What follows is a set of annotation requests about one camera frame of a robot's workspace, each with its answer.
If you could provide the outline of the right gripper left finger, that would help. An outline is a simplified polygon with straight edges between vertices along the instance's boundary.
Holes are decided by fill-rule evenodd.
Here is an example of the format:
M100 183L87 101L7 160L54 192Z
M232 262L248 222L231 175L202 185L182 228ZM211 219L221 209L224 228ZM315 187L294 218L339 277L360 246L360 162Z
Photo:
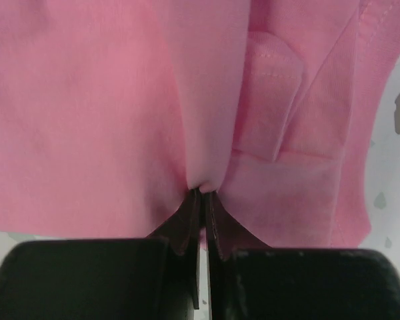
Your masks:
M28 241L0 265L0 319L192 319L201 196L146 238Z

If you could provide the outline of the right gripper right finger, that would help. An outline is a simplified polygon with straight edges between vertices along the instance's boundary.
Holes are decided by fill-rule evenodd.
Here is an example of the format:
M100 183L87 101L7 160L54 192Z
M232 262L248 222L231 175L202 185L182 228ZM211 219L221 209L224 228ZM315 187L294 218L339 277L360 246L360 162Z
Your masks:
M271 248L203 198L211 319L400 319L400 278L368 249Z

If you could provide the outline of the pink t shirt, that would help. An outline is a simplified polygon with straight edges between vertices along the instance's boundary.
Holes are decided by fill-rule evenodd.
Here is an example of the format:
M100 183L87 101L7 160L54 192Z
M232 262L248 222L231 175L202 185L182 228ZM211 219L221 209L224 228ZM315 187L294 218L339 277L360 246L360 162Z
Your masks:
M0 1L0 231L143 237L216 191L352 247L400 1Z

